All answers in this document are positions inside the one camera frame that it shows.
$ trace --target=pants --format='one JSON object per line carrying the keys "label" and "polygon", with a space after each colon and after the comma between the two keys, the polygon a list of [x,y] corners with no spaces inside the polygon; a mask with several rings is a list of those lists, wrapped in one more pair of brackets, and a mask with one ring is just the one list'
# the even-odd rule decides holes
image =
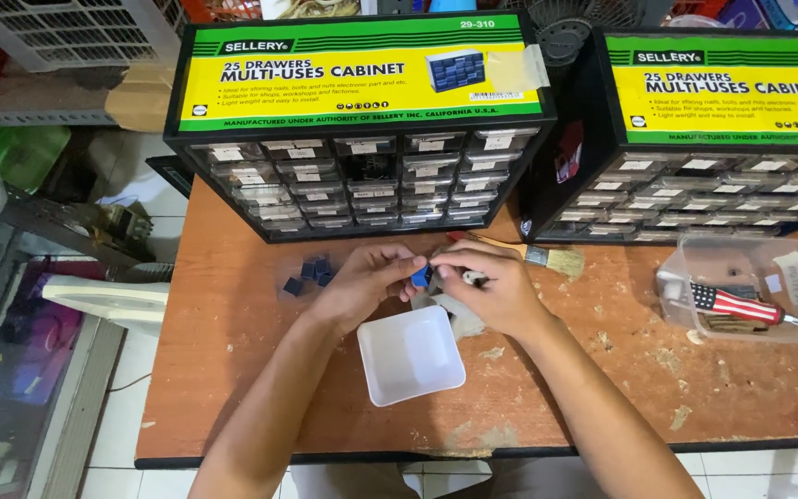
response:
{"label": "pants", "polygon": [[[605,499],[578,457],[495,459],[491,477],[441,499]],[[299,499],[418,499],[394,463],[292,466]]]}

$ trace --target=small component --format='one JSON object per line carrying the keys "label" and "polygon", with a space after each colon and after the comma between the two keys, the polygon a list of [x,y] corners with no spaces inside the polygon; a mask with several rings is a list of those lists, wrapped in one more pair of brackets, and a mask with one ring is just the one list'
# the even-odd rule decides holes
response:
{"label": "small component", "polygon": [[321,277],[323,275],[332,273],[332,266],[328,263],[328,260],[324,256],[321,256],[319,259],[317,259],[314,264],[316,266],[316,277]]}
{"label": "small component", "polygon": [[301,279],[314,280],[316,279],[316,264],[313,262],[303,262],[301,266]]}
{"label": "small component", "polygon": [[303,289],[303,282],[298,279],[294,279],[294,277],[289,277],[288,281],[285,283],[285,286],[282,287],[282,290],[294,295],[294,297],[298,297],[301,295],[301,290]]}
{"label": "small component", "polygon": [[433,277],[433,267],[427,264],[417,272],[411,275],[411,284],[421,288],[427,288],[430,285],[430,279]]}

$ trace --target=wooden table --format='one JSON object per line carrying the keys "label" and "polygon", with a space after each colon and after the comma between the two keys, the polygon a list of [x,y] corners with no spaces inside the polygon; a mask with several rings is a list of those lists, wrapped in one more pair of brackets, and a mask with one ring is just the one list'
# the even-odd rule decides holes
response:
{"label": "wooden table", "polygon": [[[482,233],[515,242],[506,209]],[[442,233],[392,238],[429,254]],[[140,431],[144,468],[198,466],[303,307],[276,300],[274,269],[364,240],[266,245],[202,182],[190,198]],[[575,281],[529,267],[542,300],[677,451],[798,447],[798,345],[690,339],[661,320],[653,278],[668,247],[582,248]],[[377,314],[407,309],[388,300]],[[568,431],[518,345],[459,342],[462,387],[374,407],[355,334],[331,358],[296,462],[572,454]]]}

